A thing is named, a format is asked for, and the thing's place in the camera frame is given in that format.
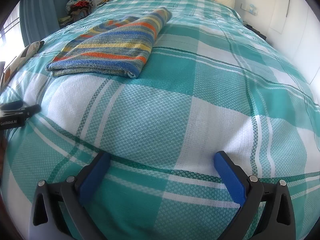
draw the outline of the bed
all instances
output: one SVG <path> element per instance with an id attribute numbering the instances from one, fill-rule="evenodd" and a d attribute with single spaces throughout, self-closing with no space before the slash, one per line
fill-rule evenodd
<path id="1" fill-rule="evenodd" d="M 44 69 L 93 26 L 161 6 L 172 19 L 137 79 Z M 1 95 L 16 100 L 42 107 L 5 133 L 1 194 L 25 239 L 37 182 L 77 174 L 101 149 L 111 167 L 86 209 L 108 239 L 217 239 L 239 208 L 213 167 L 220 150 L 263 182 L 287 182 L 297 239 L 319 218 L 320 107 L 297 69 L 214 0 L 102 4 L 45 39 Z"/>

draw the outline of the teal and white checkered blanket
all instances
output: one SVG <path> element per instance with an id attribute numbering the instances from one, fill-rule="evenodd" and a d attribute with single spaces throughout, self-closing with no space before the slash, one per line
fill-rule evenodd
<path id="1" fill-rule="evenodd" d="M 139 78 L 45 71 L 93 26 L 162 6 L 172 19 Z M 108 239 L 216 239 L 239 207 L 213 168 L 219 150 L 288 183 L 297 239 L 320 215 L 319 105 L 295 67 L 212 0 L 111 0 L 45 39 L 1 95 L 18 99 L 42 107 L 6 133 L 1 191 L 24 236 L 37 182 L 77 174 L 99 149 L 111 168 L 86 209 Z"/>

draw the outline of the striped towel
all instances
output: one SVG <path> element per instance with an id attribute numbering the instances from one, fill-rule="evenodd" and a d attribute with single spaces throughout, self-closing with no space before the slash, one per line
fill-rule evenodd
<path id="1" fill-rule="evenodd" d="M 171 17 L 161 7 L 141 18 L 106 21 L 70 41 L 45 69 L 52 76 L 97 72 L 136 78 Z"/>

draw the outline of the teal curtain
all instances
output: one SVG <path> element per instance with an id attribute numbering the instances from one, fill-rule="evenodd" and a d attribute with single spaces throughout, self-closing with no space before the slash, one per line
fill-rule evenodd
<path id="1" fill-rule="evenodd" d="M 67 16 L 68 0 L 21 0 L 20 28 L 25 46 L 60 29 L 58 19 Z"/>

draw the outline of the yellow stripe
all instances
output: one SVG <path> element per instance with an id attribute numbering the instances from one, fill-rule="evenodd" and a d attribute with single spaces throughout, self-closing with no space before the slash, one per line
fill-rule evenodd
<path id="1" fill-rule="evenodd" d="M 73 49 L 73 47 L 71 48 L 71 47 L 64 47 L 63 48 L 63 52 L 69 52 L 71 49 Z"/>
<path id="2" fill-rule="evenodd" d="M 92 29 L 90 29 L 87 33 L 102 33 L 102 32 L 97 32 L 97 31 L 95 31 L 95 30 L 92 28 Z"/>
<path id="3" fill-rule="evenodd" d="M 88 48 L 139 48 L 151 52 L 151 48 L 139 44 L 139 43 L 94 43 L 94 44 L 79 44 L 76 46 L 77 49 L 88 49 Z"/>
<path id="4" fill-rule="evenodd" d="M 160 24 L 159 24 L 159 22 L 157 20 L 155 20 L 155 19 L 153 19 L 151 17 L 144 17 L 144 19 L 149 19 L 149 20 L 154 21 L 158 25 L 158 28 L 159 28 L 158 30 L 160 30 Z"/>
<path id="5" fill-rule="evenodd" d="M 130 23 L 131 21 L 129 21 L 129 19 L 124 20 L 123 22 L 125 23 Z"/>

